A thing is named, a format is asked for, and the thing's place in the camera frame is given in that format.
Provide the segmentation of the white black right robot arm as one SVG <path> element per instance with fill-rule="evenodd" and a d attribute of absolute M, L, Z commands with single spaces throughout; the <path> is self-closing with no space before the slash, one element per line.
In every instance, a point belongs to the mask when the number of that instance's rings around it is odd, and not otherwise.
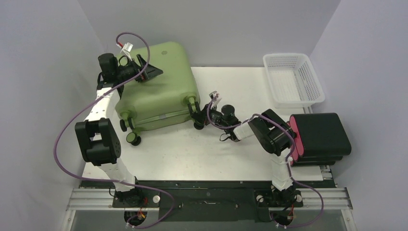
<path fill-rule="evenodd" d="M 198 130 L 211 124 L 225 132 L 227 138 L 239 142 L 251 136 L 255 136 L 262 148 L 271 154 L 272 160 L 272 201 L 277 205 L 284 205 L 294 193 L 295 187 L 288 170 L 289 158 L 283 153 L 290 149 L 292 141 L 296 137 L 292 128 L 272 109 L 267 109 L 260 115 L 241 122 L 235 116 L 235 108 L 226 104 L 217 111 L 216 107 L 206 104 L 203 109 L 195 102 L 187 104 L 189 113 L 194 121 L 194 127 Z"/>

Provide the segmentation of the green hard-shell suitcase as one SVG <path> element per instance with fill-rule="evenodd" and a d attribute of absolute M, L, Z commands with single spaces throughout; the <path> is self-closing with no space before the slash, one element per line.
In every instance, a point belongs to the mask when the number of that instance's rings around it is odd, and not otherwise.
<path fill-rule="evenodd" d="M 200 95 L 187 53 L 177 42 L 152 45 L 133 50 L 131 56 L 143 59 L 162 74 L 144 82 L 124 85 L 121 99 L 115 106 L 123 131 L 130 130 L 126 141 L 141 143 L 141 132 L 186 122 L 199 112 Z"/>

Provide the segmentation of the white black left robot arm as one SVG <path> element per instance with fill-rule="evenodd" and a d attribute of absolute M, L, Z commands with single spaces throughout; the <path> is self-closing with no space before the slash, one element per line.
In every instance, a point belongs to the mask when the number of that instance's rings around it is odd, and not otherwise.
<path fill-rule="evenodd" d="M 112 53 L 98 57 L 102 71 L 97 78 L 97 102 L 85 120 L 75 124 L 75 133 L 85 162 L 105 172 L 114 183 L 119 201 L 138 207 L 145 196 L 137 187 L 137 178 L 120 158 L 120 140 L 109 117 L 121 99 L 125 83 L 131 80 L 145 82 L 163 71 L 150 65 L 140 54 L 135 59 L 129 55 L 124 57 L 127 59 L 125 65 L 120 65 L 120 60 Z"/>

